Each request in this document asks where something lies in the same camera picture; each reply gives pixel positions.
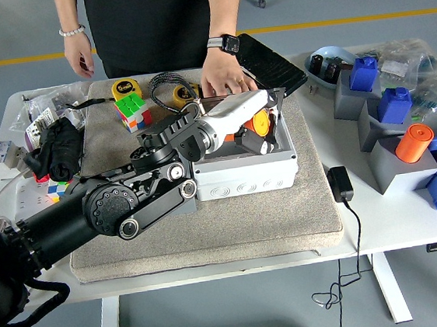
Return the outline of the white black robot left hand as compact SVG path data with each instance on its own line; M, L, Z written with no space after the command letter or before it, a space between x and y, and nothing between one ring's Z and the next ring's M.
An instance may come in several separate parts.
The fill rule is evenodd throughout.
M217 151L229 135L248 152L266 155L273 151L283 98L272 89L225 97L198 120L205 152Z

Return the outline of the person's left hand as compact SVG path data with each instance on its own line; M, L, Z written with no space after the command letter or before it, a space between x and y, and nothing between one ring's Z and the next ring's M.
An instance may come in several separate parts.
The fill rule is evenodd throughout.
M243 73L236 57L218 47L208 48L201 71L205 98L258 90L257 83Z

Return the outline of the person's right hand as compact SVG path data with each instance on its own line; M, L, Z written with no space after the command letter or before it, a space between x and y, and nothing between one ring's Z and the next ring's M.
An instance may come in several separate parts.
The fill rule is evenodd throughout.
M72 70L82 78L92 78L94 62L91 43L83 32L64 37L65 57Z

